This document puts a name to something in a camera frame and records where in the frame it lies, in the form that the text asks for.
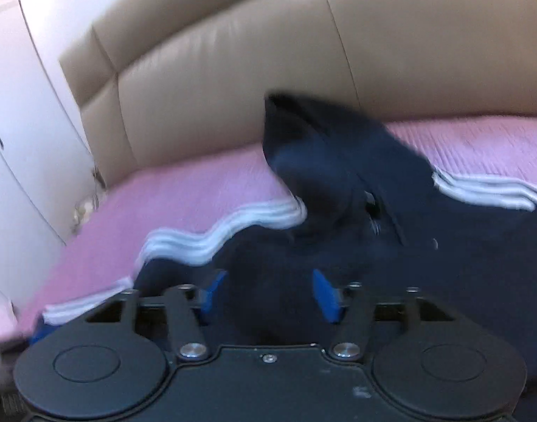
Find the pink seat cushion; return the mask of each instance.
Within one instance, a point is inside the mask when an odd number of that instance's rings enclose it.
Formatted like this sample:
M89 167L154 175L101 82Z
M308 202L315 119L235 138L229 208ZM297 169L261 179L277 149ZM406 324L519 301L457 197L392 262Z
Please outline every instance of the pink seat cushion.
M489 116L388 127L450 172L503 174L537 183L535 118ZM110 193L64 249L49 281L20 315L19 328L30 331L45 304L85 296L132 275L152 229L206 231L238 206L287 194L266 165L261 145L141 171Z

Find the black fabric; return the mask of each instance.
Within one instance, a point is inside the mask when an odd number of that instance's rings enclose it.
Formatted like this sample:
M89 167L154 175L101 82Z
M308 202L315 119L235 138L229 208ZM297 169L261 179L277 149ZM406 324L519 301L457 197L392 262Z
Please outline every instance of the black fabric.
M135 282L143 295L224 268L205 329L212 347L326 346L335 327L312 297L314 268L389 294L420 286L517 346L537 376L537 210L453 200L434 187L428 161L379 122L312 98L266 99L263 149L307 220L286 231L251 226L204 267L148 262Z

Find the beige leather sofa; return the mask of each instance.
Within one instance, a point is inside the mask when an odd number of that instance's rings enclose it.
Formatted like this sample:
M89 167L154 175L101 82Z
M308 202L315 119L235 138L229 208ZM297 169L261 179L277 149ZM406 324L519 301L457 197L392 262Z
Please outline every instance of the beige leather sofa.
M537 0L119 0L61 64L109 186L259 141L263 96L537 115Z

